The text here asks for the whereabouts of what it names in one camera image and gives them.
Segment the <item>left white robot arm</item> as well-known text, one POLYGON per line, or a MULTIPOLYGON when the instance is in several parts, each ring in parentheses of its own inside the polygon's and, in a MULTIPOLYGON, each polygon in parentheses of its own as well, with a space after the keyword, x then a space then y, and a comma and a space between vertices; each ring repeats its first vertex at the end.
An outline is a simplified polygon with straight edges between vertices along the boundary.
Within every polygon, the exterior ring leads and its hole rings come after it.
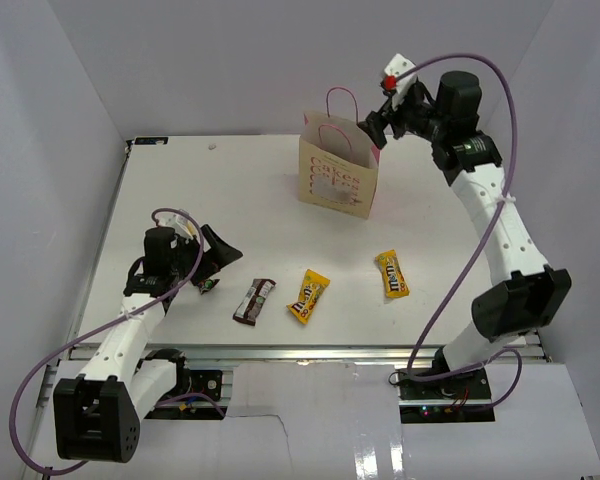
POLYGON ((143 246, 127 275, 121 323, 108 331, 76 377, 60 379, 54 389, 62 459, 126 463, 132 458, 142 419, 163 397, 182 398, 191 387, 179 351, 144 352, 177 286, 200 285, 242 257, 208 225, 198 233, 178 224, 156 226, 146 231, 143 246))

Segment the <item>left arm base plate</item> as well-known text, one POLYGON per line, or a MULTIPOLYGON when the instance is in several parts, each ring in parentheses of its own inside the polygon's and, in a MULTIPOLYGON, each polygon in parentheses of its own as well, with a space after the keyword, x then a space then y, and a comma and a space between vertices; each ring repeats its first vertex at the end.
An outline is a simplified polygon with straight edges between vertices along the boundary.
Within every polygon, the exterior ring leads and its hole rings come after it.
POLYGON ((161 401, 188 394, 166 406, 156 408, 152 414, 161 420, 222 420, 225 407, 216 408, 207 398, 220 405, 223 373, 221 370, 184 370, 183 380, 165 394, 161 401))

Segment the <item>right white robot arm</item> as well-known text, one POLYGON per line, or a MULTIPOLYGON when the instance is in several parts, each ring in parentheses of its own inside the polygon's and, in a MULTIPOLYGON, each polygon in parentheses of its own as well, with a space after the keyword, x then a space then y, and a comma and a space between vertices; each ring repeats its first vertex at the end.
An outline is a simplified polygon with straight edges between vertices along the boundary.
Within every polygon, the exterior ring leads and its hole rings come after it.
POLYGON ((432 158, 466 209, 480 241, 491 287, 471 304, 471 321, 438 349, 431 368, 418 375, 441 397, 452 399, 468 385, 466 372, 482 368, 514 339, 551 323, 569 292, 567 270, 554 269, 528 233, 494 140, 478 129, 482 98, 478 78, 450 71, 435 96, 416 75, 388 72, 382 80, 387 100, 361 122, 382 148, 384 131, 395 138, 413 134, 428 141, 432 158))

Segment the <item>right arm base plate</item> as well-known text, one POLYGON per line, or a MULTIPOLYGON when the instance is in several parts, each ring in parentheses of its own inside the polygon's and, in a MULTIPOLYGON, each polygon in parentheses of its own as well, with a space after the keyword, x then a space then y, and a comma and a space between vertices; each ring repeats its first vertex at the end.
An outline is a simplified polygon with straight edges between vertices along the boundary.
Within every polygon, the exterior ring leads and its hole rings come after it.
POLYGON ((403 425, 491 423, 492 392, 484 369, 437 382, 414 382, 405 369, 388 377, 398 390, 403 425))

